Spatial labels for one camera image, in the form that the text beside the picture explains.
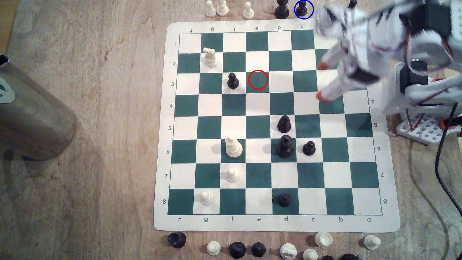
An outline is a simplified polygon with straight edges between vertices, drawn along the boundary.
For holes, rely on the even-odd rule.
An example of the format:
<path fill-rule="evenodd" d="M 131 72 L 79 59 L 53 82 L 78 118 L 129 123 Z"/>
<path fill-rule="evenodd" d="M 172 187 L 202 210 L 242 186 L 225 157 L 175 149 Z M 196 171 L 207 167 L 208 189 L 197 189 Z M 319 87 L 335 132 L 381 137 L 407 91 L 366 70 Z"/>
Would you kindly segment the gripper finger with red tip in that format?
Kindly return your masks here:
<path fill-rule="evenodd" d="M 321 57 L 316 68 L 328 69 L 338 64 L 345 56 L 347 56 L 347 48 L 342 47 L 342 45 L 334 45 Z"/>
<path fill-rule="evenodd" d="M 341 97 L 344 93 L 354 90 L 355 88 L 355 80 L 348 78 L 346 75 L 339 74 L 326 87 L 317 92 L 316 98 L 325 102 L 332 101 Z"/>

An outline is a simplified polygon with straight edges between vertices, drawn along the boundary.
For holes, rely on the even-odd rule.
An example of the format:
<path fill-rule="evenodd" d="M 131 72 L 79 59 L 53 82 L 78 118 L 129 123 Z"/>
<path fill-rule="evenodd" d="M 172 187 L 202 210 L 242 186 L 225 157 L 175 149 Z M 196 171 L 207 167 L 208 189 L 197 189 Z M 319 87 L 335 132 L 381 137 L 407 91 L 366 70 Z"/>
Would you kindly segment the white printed gripper body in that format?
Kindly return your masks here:
<path fill-rule="evenodd" d="M 372 48 L 369 35 L 343 36 L 338 42 L 343 51 L 338 87 L 367 87 L 384 78 L 384 56 Z"/>

